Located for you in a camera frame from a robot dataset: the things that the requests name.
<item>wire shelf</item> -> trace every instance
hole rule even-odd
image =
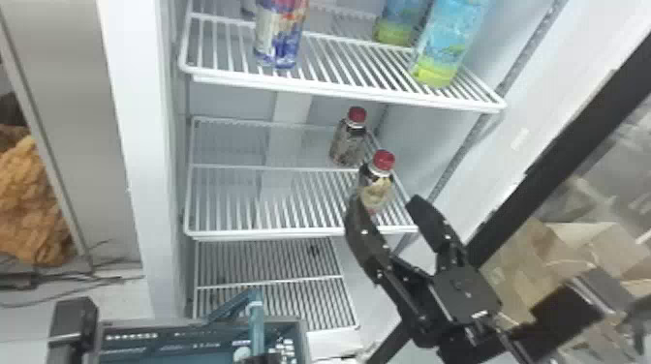
[[[252,54],[255,24],[202,5],[219,3],[188,3],[178,61],[197,82],[485,113],[506,107],[465,68],[445,88],[416,82],[408,72],[412,51],[371,42],[370,18],[342,8],[317,11],[322,15],[314,17],[315,31],[304,32],[296,67],[263,68]]]
[[[199,288],[341,276],[334,249],[323,238],[200,242],[197,249]]]
[[[197,116],[190,141],[185,233],[200,241],[342,236],[356,168],[327,152],[334,129]],[[379,144],[368,135],[369,160]],[[381,233],[416,232],[394,176],[393,200],[373,217]]]
[[[328,156],[334,127],[243,121],[195,116],[193,125],[193,166],[222,165],[265,167],[340,167]],[[378,149],[369,134],[363,145],[363,160],[369,161]]]
[[[194,316],[201,318],[248,288],[264,311],[299,317],[308,330],[357,327],[357,315],[328,239],[198,243]]]
[[[357,173],[264,167],[192,167],[185,232],[196,240],[343,236]],[[416,232],[394,185],[393,201],[373,217],[384,234]]]

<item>bottle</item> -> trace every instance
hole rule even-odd
[[[373,39],[395,46],[410,46],[431,0],[387,0],[373,28]]]
[[[258,0],[253,54],[265,67],[296,64],[309,0]]]
[[[414,51],[412,76],[432,87],[448,86],[491,3],[492,0],[437,0]]]
[[[420,17],[420,22],[418,23],[417,32],[415,34],[416,39],[419,39],[420,35],[425,30],[425,27],[427,26],[427,20],[429,20],[429,13],[432,11],[433,6],[434,0],[427,0],[427,6],[425,7],[424,13],[422,13],[422,16]]]
[[[387,150],[378,150],[372,162],[359,168],[357,193],[371,215],[382,210],[393,197],[393,165],[395,156]]]
[[[256,11],[258,10],[258,5],[256,4],[256,0],[240,0],[242,2],[241,4],[241,11],[242,11],[242,17],[250,20],[256,17]]]
[[[330,145],[330,159],[341,167],[356,165],[361,160],[361,151],[366,137],[366,110],[353,106],[348,117],[337,125]]]

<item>blue can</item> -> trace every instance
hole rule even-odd
[[[258,0],[253,54],[266,67],[296,64],[309,0]]]

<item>open refrigerator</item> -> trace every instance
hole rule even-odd
[[[431,270],[409,197],[467,241],[651,28],[644,1],[496,1],[434,89],[408,75],[409,47],[372,41],[382,0],[314,0],[283,74],[255,63],[239,1],[97,4],[156,316],[203,317],[261,288],[269,314],[306,320],[314,360],[372,352],[399,321],[343,239],[357,168],[327,149],[350,106],[368,111],[366,159],[397,158],[379,231]]]

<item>brown bag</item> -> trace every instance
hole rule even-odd
[[[0,253],[37,265],[61,265],[73,253],[70,232],[27,128],[0,125]]]

